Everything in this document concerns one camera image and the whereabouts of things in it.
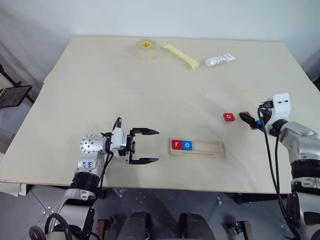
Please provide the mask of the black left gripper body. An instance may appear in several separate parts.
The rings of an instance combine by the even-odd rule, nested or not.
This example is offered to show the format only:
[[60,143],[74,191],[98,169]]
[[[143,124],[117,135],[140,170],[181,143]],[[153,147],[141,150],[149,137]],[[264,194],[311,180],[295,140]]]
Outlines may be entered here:
[[135,136],[136,136],[136,133],[134,129],[131,129],[127,134],[127,139],[126,139],[125,163],[130,165],[136,164],[136,160],[133,159],[133,154],[135,153],[135,145],[136,145],[136,142],[134,141]]

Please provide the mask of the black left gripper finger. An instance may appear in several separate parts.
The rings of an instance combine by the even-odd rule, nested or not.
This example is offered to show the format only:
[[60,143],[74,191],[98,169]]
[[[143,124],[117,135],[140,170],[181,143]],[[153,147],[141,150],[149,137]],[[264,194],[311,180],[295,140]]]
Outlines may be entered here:
[[131,165],[146,165],[146,164],[157,162],[158,160],[159,160],[158,158],[143,157],[143,158],[131,160],[130,164]]
[[141,127],[141,128],[133,128],[131,130],[131,135],[133,137],[136,136],[136,134],[141,134],[141,135],[146,135],[146,136],[150,136],[150,135],[158,135],[159,132],[153,129],[149,129],[149,128],[145,128],[145,127]]

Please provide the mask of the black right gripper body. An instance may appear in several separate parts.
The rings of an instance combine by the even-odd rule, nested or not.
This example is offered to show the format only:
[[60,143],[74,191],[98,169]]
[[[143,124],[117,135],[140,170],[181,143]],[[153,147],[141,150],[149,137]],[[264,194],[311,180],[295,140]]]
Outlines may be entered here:
[[259,106],[259,112],[262,114],[262,120],[266,124],[272,116],[272,108],[274,107],[272,100],[267,100]]

